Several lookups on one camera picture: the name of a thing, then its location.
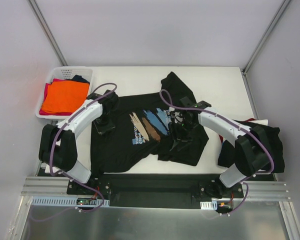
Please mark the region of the black t shirt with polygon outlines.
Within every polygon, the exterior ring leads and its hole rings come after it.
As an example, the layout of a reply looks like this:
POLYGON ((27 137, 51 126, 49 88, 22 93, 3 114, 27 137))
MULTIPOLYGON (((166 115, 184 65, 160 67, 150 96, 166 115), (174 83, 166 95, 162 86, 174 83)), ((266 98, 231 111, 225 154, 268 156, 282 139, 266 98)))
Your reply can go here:
POLYGON ((111 112, 115 129, 99 135, 91 124, 90 161, 95 176, 123 173, 140 160, 156 155, 160 161, 196 166, 209 140, 204 128, 194 131, 194 141, 181 151, 170 151, 171 114, 158 92, 119 97, 111 112))
MULTIPOLYGON (((274 162, 273 173, 283 173, 285 171, 285 161, 283 157, 283 143, 279 138, 280 128, 258 124, 252 121, 240 121, 240 124, 251 128, 260 126, 264 129, 271 147, 271 156, 274 162)), ((218 165, 229 168, 235 163, 235 148, 227 140, 224 140, 218 157, 218 165)))

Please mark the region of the white plastic laundry basket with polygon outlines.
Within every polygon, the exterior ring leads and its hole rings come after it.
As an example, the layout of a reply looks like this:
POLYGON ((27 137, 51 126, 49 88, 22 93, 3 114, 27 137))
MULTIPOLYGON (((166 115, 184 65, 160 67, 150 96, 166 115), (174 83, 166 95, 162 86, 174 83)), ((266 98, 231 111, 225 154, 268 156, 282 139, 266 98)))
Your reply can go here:
MULTIPOLYGON (((53 79, 72 80, 72 78, 75 75, 80 75, 84 79, 86 79, 87 81, 90 82, 89 90, 88 90, 88 94, 87 94, 87 96, 88 96, 92 91, 92 82, 94 79, 93 78, 93 70, 89 67, 85 67, 85 66, 56 67, 55 69, 53 69, 51 71, 51 73, 50 73, 49 77, 47 78, 47 80, 45 81, 45 83, 51 83, 53 81, 53 79)), ((37 104, 35 115, 38 118, 50 119, 50 120, 63 120, 63 119, 68 118, 69 116, 65 116, 65 115, 57 116, 57 115, 40 115, 39 114, 39 110, 42 107, 43 100, 44 100, 44 89, 45 89, 45 84, 44 84, 42 94, 41 94, 38 104, 37 104)))

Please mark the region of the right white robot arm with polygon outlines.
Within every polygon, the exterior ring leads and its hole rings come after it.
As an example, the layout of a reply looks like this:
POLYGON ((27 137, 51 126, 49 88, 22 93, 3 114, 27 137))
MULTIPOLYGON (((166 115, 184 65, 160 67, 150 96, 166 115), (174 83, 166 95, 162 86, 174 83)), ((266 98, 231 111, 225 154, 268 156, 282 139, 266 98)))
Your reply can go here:
POLYGON ((220 114, 205 101, 192 103, 185 97, 183 106, 168 103, 172 111, 169 125, 176 144, 194 141, 194 132, 204 127, 223 138, 218 165, 226 170, 204 186, 211 198, 225 198, 234 187, 254 175, 283 173, 285 161, 280 129, 252 121, 236 121, 220 114))

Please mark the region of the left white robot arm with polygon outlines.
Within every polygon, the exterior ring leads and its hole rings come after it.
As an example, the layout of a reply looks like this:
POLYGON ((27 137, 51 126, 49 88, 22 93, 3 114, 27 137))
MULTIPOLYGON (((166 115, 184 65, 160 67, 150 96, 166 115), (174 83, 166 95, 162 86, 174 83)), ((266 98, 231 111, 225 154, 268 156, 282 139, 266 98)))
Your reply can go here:
POLYGON ((109 115, 118 105, 119 97, 113 90, 103 95, 93 92, 68 118, 43 127, 38 158, 49 166, 52 176, 68 177, 86 195, 97 190, 91 170, 78 160, 77 138, 91 123, 101 136, 111 132, 115 125, 109 115))

